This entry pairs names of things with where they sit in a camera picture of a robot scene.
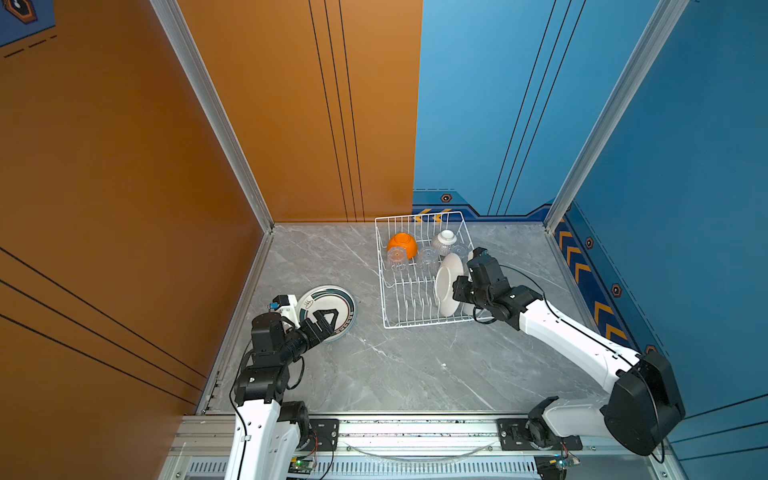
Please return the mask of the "green rimmed white plate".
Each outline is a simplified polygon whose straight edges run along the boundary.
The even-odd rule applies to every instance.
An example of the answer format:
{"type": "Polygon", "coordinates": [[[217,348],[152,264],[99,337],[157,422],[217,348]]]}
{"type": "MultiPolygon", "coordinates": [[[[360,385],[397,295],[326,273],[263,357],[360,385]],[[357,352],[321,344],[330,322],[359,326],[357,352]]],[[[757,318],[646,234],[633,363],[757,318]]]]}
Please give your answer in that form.
{"type": "Polygon", "coordinates": [[[326,314],[326,321],[333,332],[326,342],[343,337],[356,320],[357,305],[352,295],[336,285],[321,285],[310,289],[297,302],[297,320],[315,321],[314,314],[320,311],[336,311],[336,316],[326,314]]]}

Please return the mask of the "white wire dish rack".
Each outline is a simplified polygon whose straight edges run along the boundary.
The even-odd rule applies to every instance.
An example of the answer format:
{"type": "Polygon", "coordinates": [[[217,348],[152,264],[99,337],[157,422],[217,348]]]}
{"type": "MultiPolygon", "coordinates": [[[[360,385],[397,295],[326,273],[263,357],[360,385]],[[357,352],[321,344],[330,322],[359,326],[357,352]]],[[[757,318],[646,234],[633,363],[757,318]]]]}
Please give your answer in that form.
{"type": "Polygon", "coordinates": [[[457,242],[451,253],[462,258],[474,248],[463,214],[460,211],[421,212],[414,215],[378,217],[374,221],[377,243],[377,260],[381,293],[383,326],[386,329],[470,322],[472,316],[464,315],[460,305],[449,317],[439,315],[434,292],[435,277],[444,257],[432,268],[417,263],[417,255],[407,265],[393,269],[387,261],[389,240],[399,232],[412,235],[418,243],[418,252],[432,247],[432,238],[441,230],[452,230],[457,242]]]}

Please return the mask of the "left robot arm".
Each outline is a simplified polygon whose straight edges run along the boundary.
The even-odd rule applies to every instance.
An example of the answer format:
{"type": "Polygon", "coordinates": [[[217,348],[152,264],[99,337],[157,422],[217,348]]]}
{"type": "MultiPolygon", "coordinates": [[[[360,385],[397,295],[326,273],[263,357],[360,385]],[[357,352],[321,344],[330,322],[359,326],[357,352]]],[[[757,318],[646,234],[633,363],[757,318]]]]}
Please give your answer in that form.
{"type": "Polygon", "coordinates": [[[320,309],[300,320],[293,296],[251,322],[251,349],[241,360],[228,399],[235,429],[227,479],[285,479],[299,447],[311,437],[302,401],[284,401],[292,390],[290,365],[334,333],[339,310],[320,309]]]}

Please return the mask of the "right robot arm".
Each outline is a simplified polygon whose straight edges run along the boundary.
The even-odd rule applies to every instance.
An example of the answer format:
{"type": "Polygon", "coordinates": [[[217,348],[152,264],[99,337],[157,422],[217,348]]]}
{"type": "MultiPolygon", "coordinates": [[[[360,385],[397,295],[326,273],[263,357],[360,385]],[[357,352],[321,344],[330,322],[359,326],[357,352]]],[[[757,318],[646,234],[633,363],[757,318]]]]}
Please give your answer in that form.
{"type": "Polygon", "coordinates": [[[541,401],[526,421],[530,443],[550,449],[568,437],[596,436],[640,456],[662,448],[686,415],[672,365],[662,354],[639,353],[573,321],[547,300],[542,287],[510,285],[484,248],[473,250],[468,269],[451,284],[455,301],[549,345],[604,391],[584,401],[557,396],[541,401]]]}

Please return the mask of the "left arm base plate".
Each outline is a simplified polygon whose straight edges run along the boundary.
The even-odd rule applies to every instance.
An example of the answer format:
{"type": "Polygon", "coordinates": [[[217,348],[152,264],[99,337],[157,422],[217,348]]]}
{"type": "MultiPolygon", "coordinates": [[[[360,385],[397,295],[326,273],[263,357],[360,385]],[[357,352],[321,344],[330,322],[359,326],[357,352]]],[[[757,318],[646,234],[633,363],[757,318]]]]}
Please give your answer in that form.
{"type": "Polygon", "coordinates": [[[309,419],[307,434],[300,439],[298,451],[335,452],[340,436],[338,418],[309,419]]]}

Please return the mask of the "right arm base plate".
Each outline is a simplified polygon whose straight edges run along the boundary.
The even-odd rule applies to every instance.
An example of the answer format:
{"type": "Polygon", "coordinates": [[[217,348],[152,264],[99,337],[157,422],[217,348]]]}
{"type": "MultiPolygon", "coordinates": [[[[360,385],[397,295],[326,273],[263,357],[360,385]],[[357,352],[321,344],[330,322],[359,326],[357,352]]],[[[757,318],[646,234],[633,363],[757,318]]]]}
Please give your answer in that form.
{"type": "Polygon", "coordinates": [[[496,420],[497,434],[503,451],[554,451],[565,447],[580,451],[579,436],[558,437],[539,420],[500,418],[496,420]]]}

